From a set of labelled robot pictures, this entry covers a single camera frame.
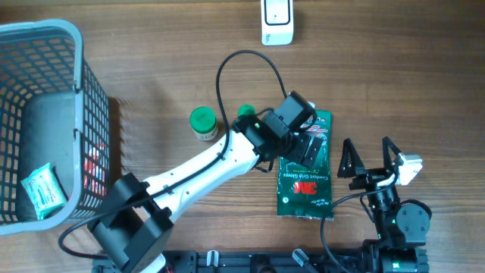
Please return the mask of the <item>green 3M gloves packet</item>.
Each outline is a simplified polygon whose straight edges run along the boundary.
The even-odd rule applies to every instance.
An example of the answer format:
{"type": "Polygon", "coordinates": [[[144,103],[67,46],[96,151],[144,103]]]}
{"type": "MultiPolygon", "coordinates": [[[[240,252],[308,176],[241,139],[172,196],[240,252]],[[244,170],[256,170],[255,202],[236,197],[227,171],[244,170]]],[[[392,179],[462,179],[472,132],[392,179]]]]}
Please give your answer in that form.
{"type": "Polygon", "coordinates": [[[279,159],[277,214],[297,218],[333,218],[330,172],[330,111],[318,110],[309,133],[322,140],[311,168],[279,159]]]}

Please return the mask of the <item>red sauce bottle green cap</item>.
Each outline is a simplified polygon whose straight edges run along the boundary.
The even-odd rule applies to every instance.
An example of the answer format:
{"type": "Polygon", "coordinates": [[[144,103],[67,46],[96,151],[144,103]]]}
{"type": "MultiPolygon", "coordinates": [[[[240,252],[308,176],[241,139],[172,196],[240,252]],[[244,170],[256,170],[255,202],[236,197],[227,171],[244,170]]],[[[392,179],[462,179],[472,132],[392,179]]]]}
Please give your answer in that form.
{"type": "Polygon", "coordinates": [[[239,117],[243,115],[254,115],[255,108],[250,104],[243,104],[238,108],[237,114],[239,117]]]}

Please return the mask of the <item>green lid spice jar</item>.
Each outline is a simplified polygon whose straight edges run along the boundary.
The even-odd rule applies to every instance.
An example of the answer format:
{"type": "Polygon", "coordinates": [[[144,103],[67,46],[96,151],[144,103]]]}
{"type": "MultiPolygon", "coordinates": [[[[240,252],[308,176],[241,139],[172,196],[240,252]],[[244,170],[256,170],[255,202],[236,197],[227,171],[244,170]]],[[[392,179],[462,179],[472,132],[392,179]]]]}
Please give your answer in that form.
{"type": "Polygon", "coordinates": [[[209,141],[217,136],[217,117],[209,107],[202,106],[194,109],[189,117],[189,123],[199,140],[209,141]]]}

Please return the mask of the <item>teal wet wipes packet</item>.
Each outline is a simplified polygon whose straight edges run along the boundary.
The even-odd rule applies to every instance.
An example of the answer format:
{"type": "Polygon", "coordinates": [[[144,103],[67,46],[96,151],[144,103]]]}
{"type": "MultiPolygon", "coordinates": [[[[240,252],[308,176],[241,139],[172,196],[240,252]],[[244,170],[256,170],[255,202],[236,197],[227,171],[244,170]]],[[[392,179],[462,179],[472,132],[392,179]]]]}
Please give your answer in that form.
{"type": "Polygon", "coordinates": [[[55,176],[50,163],[33,171],[21,181],[38,220],[45,219],[54,210],[67,205],[61,185],[55,176]]]}

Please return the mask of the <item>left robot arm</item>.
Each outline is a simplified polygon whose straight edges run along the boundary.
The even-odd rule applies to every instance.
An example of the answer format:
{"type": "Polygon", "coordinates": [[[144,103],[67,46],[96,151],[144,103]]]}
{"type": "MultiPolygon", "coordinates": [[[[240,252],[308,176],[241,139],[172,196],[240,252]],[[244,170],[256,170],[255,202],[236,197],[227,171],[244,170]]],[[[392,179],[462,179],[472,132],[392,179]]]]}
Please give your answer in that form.
{"type": "Polygon", "coordinates": [[[131,173],[118,179],[88,229],[119,271],[160,271],[175,222],[197,200],[279,157],[311,168],[321,144],[309,133],[317,117],[297,92],[277,108],[241,115],[226,136],[179,167],[143,181],[131,173]]]}

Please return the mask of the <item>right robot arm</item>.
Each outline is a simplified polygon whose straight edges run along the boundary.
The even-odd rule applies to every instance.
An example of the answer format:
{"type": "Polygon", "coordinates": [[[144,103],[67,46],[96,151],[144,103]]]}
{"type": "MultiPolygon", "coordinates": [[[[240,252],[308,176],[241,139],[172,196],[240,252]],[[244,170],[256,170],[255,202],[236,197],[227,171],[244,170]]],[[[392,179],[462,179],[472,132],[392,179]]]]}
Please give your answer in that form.
{"type": "Polygon", "coordinates": [[[432,211],[416,199],[401,200],[398,186],[407,186],[423,168],[419,155],[406,155],[384,137],[383,167],[366,168],[350,139],[343,142],[337,176],[350,178],[350,190],[363,190],[365,211],[374,223],[376,240],[358,250],[354,272],[429,272],[426,244],[432,211]]]}

